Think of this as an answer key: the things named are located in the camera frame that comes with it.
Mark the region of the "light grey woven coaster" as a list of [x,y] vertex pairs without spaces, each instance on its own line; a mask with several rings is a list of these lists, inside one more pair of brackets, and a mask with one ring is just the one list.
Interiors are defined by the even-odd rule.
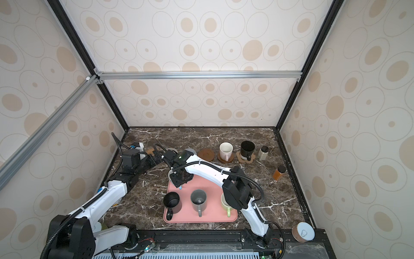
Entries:
[[172,152],[178,153],[177,149],[175,149],[175,148],[167,148],[167,150],[170,150]]

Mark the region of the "brown wooden coaster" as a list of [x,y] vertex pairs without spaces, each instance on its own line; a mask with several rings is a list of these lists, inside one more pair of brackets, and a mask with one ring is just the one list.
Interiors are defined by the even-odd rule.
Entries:
[[200,151],[197,153],[197,155],[198,155],[201,159],[203,159],[203,160],[205,160],[205,161],[208,161],[208,162],[212,162],[212,161],[214,160],[214,158],[215,158],[215,153],[214,153],[214,151],[213,151],[212,149],[210,149],[210,148],[204,148],[204,149],[200,150]]
[[220,154],[217,154],[217,159],[219,160],[220,163],[222,164],[229,164],[231,162],[233,162],[235,155],[232,153],[231,156],[229,157],[228,160],[225,160],[221,157]]

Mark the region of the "white pink mug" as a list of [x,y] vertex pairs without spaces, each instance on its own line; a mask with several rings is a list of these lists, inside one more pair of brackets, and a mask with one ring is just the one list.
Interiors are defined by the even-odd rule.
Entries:
[[233,153],[233,145],[229,142],[223,142],[219,147],[219,154],[225,160],[228,160],[231,154]]

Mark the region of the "brown paw shaped coaster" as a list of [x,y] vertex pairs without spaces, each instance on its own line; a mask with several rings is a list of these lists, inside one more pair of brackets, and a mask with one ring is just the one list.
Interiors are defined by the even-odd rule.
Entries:
[[250,160],[248,160],[247,158],[241,156],[240,151],[236,153],[236,156],[240,164],[252,164],[256,159],[256,155],[252,154]]

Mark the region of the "blue mug white inside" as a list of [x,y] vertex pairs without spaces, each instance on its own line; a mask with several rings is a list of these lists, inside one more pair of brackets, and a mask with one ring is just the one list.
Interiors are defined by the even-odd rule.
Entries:
[[173,172],[172,170],[170,170],[168,172],[168,179],[170,182],[174,183],[175,179],[176,179],[176,173]]

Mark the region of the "woven tan round coaster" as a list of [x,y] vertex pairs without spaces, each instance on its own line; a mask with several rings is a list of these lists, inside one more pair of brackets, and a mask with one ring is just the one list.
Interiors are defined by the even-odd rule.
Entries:
[[154,155],[154,148],[149,148],[149,149],[146,149],[145,150],[145,152],[147,153],[147,154],[151,154],[151,155]]

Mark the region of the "blue grey round coaster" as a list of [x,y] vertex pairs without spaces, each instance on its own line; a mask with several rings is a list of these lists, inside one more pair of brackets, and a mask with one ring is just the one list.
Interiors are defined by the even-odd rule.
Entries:
[[186,148],[185,150],[188,151],[188,152],[191,152],[191,153],[193,153],[195,155],[197,155],[197,152],[194,149],[192,149],[192,148]]

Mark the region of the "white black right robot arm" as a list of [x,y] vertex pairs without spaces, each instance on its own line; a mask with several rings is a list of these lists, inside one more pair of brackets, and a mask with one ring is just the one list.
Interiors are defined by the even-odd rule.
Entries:
[[275,239],[273,234],[278,232],[281,248],[285,248],[281,227],[273,221],[267,221],[258,207],[258,203],[265,200],[264,190],[241,167],[218,166],[201,159],[190,150],[181,153],[172,150],[161,153],[156,150],[154,154],[171,169],[171,180],[176,187],[191,181],[194,175],[220,186],[226,203],[246,218],[250,225],[251,239],[258,247],[268,248]]

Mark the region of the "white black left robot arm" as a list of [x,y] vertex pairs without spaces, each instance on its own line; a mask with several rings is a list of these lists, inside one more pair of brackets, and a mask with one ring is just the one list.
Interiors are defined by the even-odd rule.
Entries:
[[126,146],[117,137],[114,140],[121,156],[118,168],[85,204],[50,222],[42,259],[91,259],[115,245],[136,239],[134,225],[121,224],[99,232],[94,229],[104,214],[133,189],[141,175],[166,162],[168,154],[176,153],[159,144],[147,153],[140,145]]

